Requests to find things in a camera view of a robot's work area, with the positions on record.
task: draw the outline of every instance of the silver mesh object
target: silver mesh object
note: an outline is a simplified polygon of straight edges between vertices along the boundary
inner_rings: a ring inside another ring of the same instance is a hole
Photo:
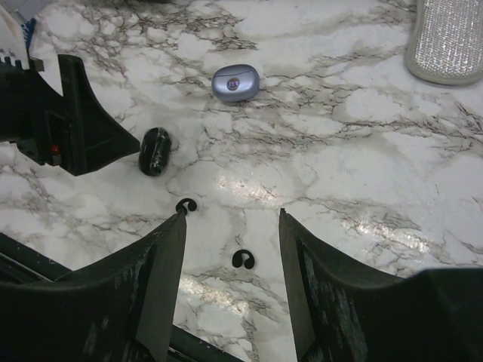
[[[406,65],[439,84],[483,78],[483,0],[418,0]]]

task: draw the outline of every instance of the marble countertop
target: marble countertop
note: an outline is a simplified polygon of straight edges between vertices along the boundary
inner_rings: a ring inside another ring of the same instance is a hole
[[[184,197],[188,234],[174,323],[245,361],[293,362],[278,246],[285,207],[380,270],[483,265],[483,82],[436,87],[402,55],[410,0],[55,1],[32,55],[81,57],[95,94],[141,139],[165,127],[167,173],[137,156],[73,177],[0,145],[2,231],[70,268],[144,236]],[[261,92],[221,104],[214,72],[248,63]],[[241,247],[254,269],[234,269]]]

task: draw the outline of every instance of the metallic studded pouch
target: metallic studded pouch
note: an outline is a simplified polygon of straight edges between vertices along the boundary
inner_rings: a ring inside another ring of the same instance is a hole
[[[406,66],[418,78],[438,84],[483,78],[483,0],[417,0]]]

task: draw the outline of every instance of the earbud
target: earbud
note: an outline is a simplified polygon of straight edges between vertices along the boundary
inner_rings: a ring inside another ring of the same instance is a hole
[[[188,210],[185,208],[184,204],[188,203],[188,210],[193,212],[193,211],[196,211],[196,209],[198,208],[198,205],[196,204],[196,201],[194,201],[193,199],[191,198],[184,198],[183,200],[181,200],[180,202],[178,202],[176,204],[176,212],[179,212],[180,210],[183,210],[183,213],[185,215],[188,214]]]
[[[245,260],[245,263],[243,262],[243,254],[248,256],[248,258]],[[242,265],[244,265],[246,269],[252,269],[255,266],[254,255],[248,250],[241,249],[233,254],[232,265],[235,268],[240,268]]]

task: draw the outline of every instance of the black glossy object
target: black glossy object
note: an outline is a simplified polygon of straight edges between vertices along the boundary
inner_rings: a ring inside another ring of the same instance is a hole
[[[146,132],[139,152],[139,168],[148,176],[161,175],[168,165],[171,138],[161,127]]]
[[[188,204],[188,210],[191,212],[196,211],[196,209],[198,208],[196,201],[194,201],[192,198],[184,198],[176,204],[176,212],[178,213],[180,210],[182,210],[183,213],[187,215],[188,210],[184,206],[185,204]]]
[[[61,166],[74,176],[90,173],[139,151],[139,141],[97,101],[82,60],[59,55],[63,96],[35,70],[0,62],[0,142],[38,164]]]
[[[248,250],[241,249],[233,254],[232,265],[235,268],[240,268],[243,265],[246,269],[252,269],[255,266],[254,255]]]
[[[298,361],[482,361],[483,269],[378,271],[284,210],[280,248]]]
[[[17,255],[36,260],[31,270],[15,262],[14,241],[3,235],[0,356],[22,362],[165,361],[185,238],[186,220],[178,213],[99,262],[46,272],[50,267],[40,267],[41,256],[33,251]],[[45,277],[56,273],[62,276]]]

